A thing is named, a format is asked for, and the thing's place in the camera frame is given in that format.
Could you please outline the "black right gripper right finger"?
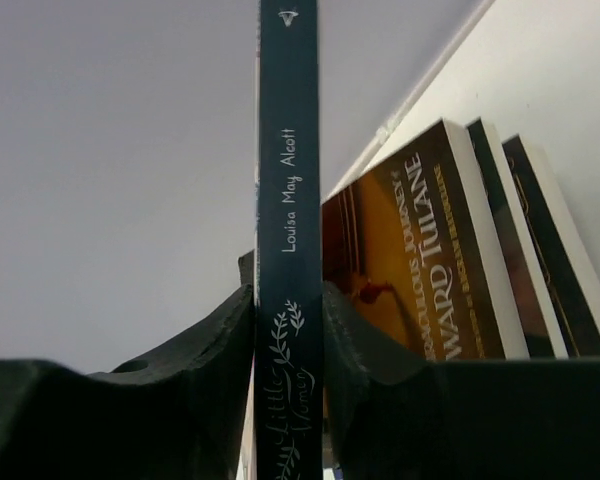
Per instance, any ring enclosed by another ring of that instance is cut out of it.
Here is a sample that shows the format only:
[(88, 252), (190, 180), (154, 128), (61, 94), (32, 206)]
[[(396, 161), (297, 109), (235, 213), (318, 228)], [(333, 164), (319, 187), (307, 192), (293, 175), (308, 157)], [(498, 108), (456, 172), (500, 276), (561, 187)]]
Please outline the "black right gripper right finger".
[(600, 479), (600, 359), (428, 361), (323, 286), (324, 383), (348, 479)]

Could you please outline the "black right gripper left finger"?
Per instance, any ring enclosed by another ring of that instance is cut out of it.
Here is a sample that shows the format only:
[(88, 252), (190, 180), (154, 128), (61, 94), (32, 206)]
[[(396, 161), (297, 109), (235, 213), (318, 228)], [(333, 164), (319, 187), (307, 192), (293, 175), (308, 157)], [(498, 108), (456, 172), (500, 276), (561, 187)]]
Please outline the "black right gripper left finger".
[(233, 479), (254, 349), (249, 282), (110, 372), (0, 359), (0, 479)]

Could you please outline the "floral white Little Women book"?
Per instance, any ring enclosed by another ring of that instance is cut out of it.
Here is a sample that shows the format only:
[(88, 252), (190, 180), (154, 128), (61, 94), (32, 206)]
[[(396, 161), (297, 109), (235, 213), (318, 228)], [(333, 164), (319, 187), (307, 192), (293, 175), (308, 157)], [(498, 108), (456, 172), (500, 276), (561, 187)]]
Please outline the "floral white Little Women book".
[(323, 475), (319, 16), (259, 5), (255, 475)]

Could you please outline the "Three Days to See book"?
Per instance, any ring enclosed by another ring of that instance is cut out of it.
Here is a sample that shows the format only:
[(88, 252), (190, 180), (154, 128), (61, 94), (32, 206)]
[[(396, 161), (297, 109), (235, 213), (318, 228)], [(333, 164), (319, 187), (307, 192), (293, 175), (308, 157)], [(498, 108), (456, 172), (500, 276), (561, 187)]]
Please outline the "Three Days to See book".
[(533, 358), (568, 356), (500, 136), (480, 117), (467, 125), (504, 256), (518, 317)]

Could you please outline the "Nineteen Eighty-Four blue book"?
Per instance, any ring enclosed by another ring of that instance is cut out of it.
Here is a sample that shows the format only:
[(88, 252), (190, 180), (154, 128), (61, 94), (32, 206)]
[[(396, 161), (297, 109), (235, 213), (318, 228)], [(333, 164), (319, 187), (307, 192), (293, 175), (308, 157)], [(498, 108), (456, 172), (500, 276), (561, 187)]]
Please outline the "Nineteen Eighty-Four blue book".
[(600, 357), (600, 280), (543, 148), (503, 142), (560, 332), (571, 357)]

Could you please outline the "brown orange Leonard Tulane book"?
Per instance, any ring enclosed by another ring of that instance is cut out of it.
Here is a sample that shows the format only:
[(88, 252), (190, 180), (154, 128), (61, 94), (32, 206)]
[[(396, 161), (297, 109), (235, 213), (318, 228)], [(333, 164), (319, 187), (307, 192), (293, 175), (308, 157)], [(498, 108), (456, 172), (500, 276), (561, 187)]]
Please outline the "brown orange Leonard Tulane book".
[(323, 275), (430, 361), (529, 355), (465, 127), (442, 119), (322, 206)]

